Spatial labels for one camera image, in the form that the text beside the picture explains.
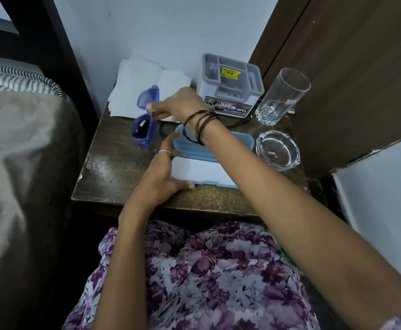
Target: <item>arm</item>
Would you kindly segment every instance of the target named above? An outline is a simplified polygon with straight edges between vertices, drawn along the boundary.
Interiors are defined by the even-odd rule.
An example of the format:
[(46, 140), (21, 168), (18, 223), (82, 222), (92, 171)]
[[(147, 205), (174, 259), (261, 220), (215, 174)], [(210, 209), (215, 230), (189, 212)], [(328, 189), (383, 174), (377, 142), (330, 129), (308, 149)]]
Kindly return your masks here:
[[(194, 95), (184, 88), (150, 109), (159, 119), (172, 114), (184, 121), (205, 109)], [(189, 122), (192, 129), (199, 118)], [(202, 141), (350, 327), (378, 329), (401, 313), (401, 275), (358, 233), (263, 163), (219, 121), (205, 127)]]
[(194, 184), (171, 177), (171, 147), (179, 133), (170, 134), (161, 145), (168, 150), (157, 154), (119, 216), (118, 233), (103, 291), (93, 321), (93, 330), (147, 328), (144, 234), (153, 209), (182, 189)]

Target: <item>glass ashtray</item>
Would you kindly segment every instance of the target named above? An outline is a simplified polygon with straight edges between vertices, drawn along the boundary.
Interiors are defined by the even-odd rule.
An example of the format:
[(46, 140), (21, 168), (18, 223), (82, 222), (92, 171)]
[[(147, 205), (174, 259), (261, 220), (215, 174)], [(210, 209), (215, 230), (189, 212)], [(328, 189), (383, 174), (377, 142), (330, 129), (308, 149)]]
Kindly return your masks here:
[(255, 147), (257, 155), (277, 171), (285, 171), (300, 164), (300, 151), (295, 141), (279, 131), (261, 133)]

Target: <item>sunglasses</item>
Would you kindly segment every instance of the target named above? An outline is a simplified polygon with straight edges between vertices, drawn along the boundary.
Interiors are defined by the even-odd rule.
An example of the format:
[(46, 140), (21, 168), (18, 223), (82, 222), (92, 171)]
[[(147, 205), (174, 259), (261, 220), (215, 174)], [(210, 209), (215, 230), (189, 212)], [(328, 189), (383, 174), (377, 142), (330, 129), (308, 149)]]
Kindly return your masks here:
[[(138, 98), (137, 106), (142, 110), (147, 110), (147, 104), (159, 100), (159, 88), (153, 86), (143, 91)], [(153, 113), (147, 111), (142, 116), (137, 117), (132, 124), (130, 136), (139, 148), (148, 148), (153, 136), (156, 133), (156, 121), (153, 120)]]

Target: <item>bed frame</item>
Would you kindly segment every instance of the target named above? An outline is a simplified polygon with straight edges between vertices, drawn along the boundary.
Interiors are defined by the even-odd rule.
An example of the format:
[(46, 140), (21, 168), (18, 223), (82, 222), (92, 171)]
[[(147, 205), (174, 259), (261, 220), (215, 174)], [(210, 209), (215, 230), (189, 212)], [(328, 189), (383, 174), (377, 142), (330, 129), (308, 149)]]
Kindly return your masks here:
[(37, 65), (74, 101), (89, 139), (98, 125), (86, 84), (53, 0), (0, 0), (0, 58)]

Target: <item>wooden table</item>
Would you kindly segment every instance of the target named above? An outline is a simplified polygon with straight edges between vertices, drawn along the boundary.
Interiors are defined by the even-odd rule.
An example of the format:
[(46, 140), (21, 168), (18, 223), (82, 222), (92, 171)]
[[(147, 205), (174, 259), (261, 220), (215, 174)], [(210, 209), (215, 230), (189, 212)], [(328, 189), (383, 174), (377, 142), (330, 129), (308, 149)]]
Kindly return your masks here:
[[(235, 118), (221, 118), (225, 124), (236, 122)], [(105, 108), (75, 186), (73, 200), (123, 205), (130, 197), (154, 157), (154, 149), (159, 149), (162, 141), (157, 134), (150, 148), (138, 149), (130, 138), (132, 121), (133, 119), (125, 117), (110, 117), (108, 108)], [(293, 137), (289, 116), (282, 118), (274, 127), (264, 126), (256, 118), (252, 118), (250, 122), (234, 127), (232, 131), (248, 133), (256, 140), (260, 133), (271, 129)], [(170, 131), (171, 127), (166, 125), (165, 132)], [(284, 174), (293, 183), (308, 190), (302, 165)], [(257, 216), (238, 189), (214, 185), (196, 185), (194, 190), (179, 192), (162, 206), (203, 213)]]

